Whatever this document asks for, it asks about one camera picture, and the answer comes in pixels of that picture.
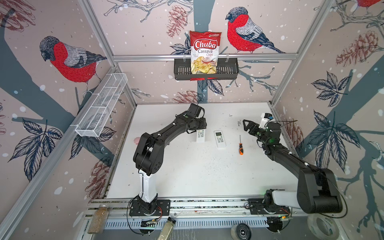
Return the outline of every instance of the black basket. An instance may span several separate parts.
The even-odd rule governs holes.
[[[204,80],[204,79],[217,79],[217,80],[234,80],[239,74],[239,65],[237,58],[219,58],[217,61],[217,73],[214,74],[192,74],[191,72],[191,59],[186,58],[185,62],[182,58],[175,59],[174,74],[176,80]]]

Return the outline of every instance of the white table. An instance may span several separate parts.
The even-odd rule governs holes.
[[[164,161],[156,173],[159,197],[240,196],[264,194],[267,189],[296,190],[297,178],[271,161],[243,129],[243,119],[259,123],[270,113],[267,103],[206,103],[205,143],[196,133],[183,133],[165,147]],[[132,198],[140,191],[133,162],[134,139],[170,124],[189,104],[138,105],[110,186],[107,198]],[[217,149],[215,130],[222,130],[226,149]],[[238,152],[239,135],[244,155]]]

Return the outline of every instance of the screwdriver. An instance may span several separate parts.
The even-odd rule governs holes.
[[[244,153],[243,144],[241,143],[241,135],[240,135],[239,152],[240,152],[240,155],[243,155],[243,153]]]

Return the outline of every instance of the bag of chips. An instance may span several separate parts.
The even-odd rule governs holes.
[[[221,33],[190,31],[189,35],[191,38],[192,74],[216,73]]]

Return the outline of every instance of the white remote control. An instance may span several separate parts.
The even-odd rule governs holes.
[[[223,131],[218,130],[218,131],[214,131],[214,133],[215,133],[217,148],[225,148],[226,145],[224,141]]]
[[[197,130],[196,142],[205,142],[205,129]]]

